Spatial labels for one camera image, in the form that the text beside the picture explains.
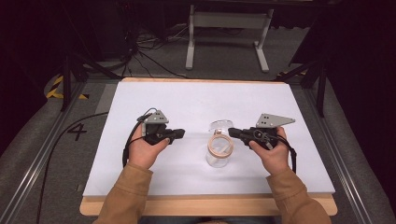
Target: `person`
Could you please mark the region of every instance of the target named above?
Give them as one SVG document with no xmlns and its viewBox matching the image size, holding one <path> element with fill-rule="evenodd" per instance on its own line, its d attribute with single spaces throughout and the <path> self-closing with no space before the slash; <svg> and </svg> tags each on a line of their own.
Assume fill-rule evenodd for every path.
<svg viewBox="0 0 396 224">
<path fill-rule="evenodd" d="M 282 127 L 278 127 L 276 131 L 286 139 Z M 140 136 L 141 125 L 136 129 L 132 139 Z M 164 139 L 154 146 L 142 138 L 132 142 L 129 146 L 128 163 L 107 194 L 94 224 L 139 223 L 145 210 L 149 183 L 153 174 L 149 168 L 168 144 L 169 139 Z M 262 159 L 264 168 L 270 174 L 267 181 L 279 208 L 282 224 L 331 223 L 324 208 L 308 196 L 304 183 L 289 168 L 289 150 L 283 143 L 279 142 L 272 150 L 265 150 L 254 141 L 249 144 Z"/>
</svg>

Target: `brown jacket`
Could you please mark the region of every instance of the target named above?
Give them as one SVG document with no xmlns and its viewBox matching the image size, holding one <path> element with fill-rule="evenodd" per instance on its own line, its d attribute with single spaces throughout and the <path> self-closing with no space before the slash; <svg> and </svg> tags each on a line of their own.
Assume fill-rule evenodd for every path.
<svg viewBox="0 0 396 224">
<path fill-rule="evenodd" d="M 126 165 L 93 223 L 137 223 L 145 209 L 151 176 L 150 170 Z M 267 181 L 283 224 L 331 223 L 323 207 L 308 196 L 305 185 L 292 170 L 270 175 Z"/>
</svg>

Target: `hazard tape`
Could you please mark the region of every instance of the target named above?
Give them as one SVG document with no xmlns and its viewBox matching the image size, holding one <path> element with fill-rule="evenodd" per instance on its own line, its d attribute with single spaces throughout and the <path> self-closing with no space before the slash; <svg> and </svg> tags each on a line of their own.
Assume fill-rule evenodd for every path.
<svg viewBox="0 0 396 224">
<path fill-rule="evenodd" d="M 52 87 L 50 88 L 49 92 L 47 93 L 47 98 L 58 98 L 58 99 L 63 99 L 64 95 L 62 93 L 57 93 L 57 89 L 61 82 L 64 80 L 64 76 L 59 75 L 55 81 L 52 84 Z M 88 100 L 90 98 L 89 94 L 81 94 L 78 99 L 80 100 Z"/>
</svg>

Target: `white board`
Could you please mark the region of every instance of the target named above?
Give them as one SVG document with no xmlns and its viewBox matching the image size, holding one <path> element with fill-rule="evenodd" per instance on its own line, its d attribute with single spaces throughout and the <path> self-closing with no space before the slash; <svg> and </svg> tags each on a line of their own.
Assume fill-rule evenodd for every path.
<svg viewBox="0 0 396 224">
<path fill-rule="evenodd" d="M 205 160 L 211 122 L 228 119 L 238 129 L 255 127 L 262 113 L 296 119 L 285 125 L 297 151 L 297 175 L 308 192 L 334 193 L 303 116 L 287 84 L 210 82 L 120 82 L 108 114 L 83 196 L 106 196 L 122 170 L 122 151 L 136 119 L 161 109 L 169 129 L 184 129 L 157 158 L 149 195 L 271 193 L 260 158 L 233 138 L 229 163 L 213 168 Z"/>
</svg>

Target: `forearm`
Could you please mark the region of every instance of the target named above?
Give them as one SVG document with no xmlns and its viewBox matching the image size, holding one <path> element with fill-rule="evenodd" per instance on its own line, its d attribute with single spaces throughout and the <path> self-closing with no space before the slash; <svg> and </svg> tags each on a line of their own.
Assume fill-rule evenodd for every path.
<svg viewBox="0 0 396 224">
<path fill-rule="evenodd" d="M 151 176 L 150 170 L 126 165 L 94 223 L 137 223 L 145 209 Z"/>
<path fill-rule="evenodd" d="M 267 180 L 283 224 L 331 223 L 321 204 L 308 196 L 306 186 L 291 169 L 271 175 Z"/>
</svg>

